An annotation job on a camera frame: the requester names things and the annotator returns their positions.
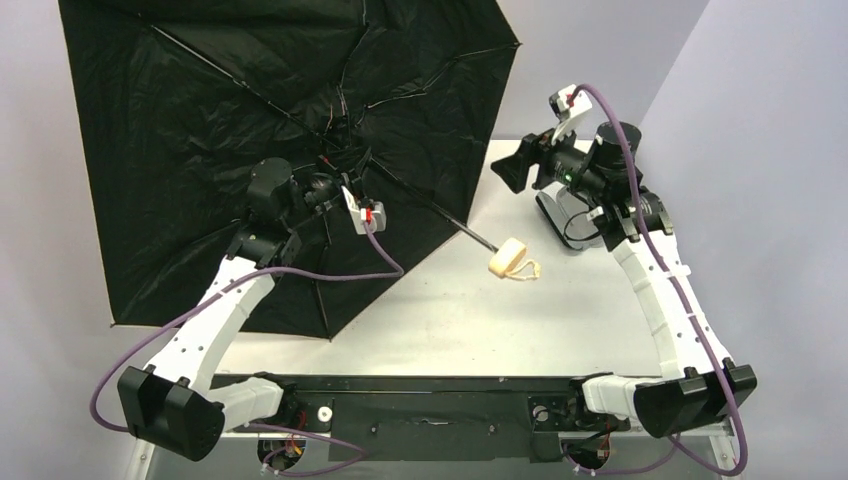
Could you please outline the beige folding umbrella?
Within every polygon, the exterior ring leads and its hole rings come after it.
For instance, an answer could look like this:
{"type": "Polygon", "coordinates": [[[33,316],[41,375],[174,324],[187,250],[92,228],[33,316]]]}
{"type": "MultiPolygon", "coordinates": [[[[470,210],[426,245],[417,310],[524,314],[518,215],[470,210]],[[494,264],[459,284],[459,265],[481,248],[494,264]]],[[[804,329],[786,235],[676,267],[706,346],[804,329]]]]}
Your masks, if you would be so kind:
{"type": "MultiPolygon", "coordinates": [[[[364,164],[405,270],[466,223],[520,42],[496,1],[62,1],[111,323],[197,305],[253,167],[364,164]]],[[[330,339],[394,284],[347,210],[244,330],[330,339]]]]}

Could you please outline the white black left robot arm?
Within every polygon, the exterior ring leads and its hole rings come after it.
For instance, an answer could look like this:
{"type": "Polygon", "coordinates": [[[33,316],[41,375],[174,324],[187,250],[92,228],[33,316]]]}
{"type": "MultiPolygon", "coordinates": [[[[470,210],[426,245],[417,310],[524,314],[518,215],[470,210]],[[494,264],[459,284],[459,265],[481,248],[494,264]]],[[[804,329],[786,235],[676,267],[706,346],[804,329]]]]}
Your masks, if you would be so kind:
{"type": "Polygon", "coordinates": [[[251,378],[213,388],[213,377],[251,312],[274,289],[271,269],[292,266],[331,211],[357,212],[363,170],[362,162],[342,167],[325,156],[301,167],[279,157],[253,167],[244,213],[201,301],[143,367],[129,366],[118,378],[132,436],[199,461],[224,432],[279,412],[279,384],[251,378]]]}

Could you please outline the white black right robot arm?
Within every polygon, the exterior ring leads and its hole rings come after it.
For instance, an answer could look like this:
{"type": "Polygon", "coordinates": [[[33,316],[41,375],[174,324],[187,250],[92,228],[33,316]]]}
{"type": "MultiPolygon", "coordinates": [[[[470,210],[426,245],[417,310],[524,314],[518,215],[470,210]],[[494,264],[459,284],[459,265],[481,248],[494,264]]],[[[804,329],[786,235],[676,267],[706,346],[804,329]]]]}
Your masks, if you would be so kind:
{"type": "Polygon", "coordinates": [[[658,355],[653,377],[593,374],[580,379],[578,404],[593,415],[634,419],[662,438],[718,424],[736,414],[757,386],[749,365],[721,345],[695,298],[690,269],[661,199],[642,186],[635,165],[640,130],[628,123],[600,125],[579,146],[548,130],[528,134],[492,171],[514,193],[561,184],[586,206],[585,214],[630,282],[658,355]]]}

